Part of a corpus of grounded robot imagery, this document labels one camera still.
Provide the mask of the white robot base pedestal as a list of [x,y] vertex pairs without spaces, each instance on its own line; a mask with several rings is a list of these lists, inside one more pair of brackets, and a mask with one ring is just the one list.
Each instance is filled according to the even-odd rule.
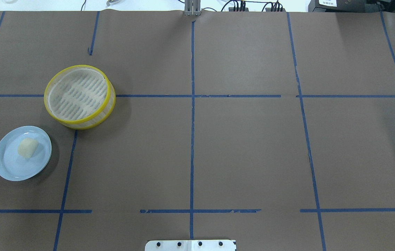
[[236,251],[236,241],[229,239],[151,240],[145,251]]

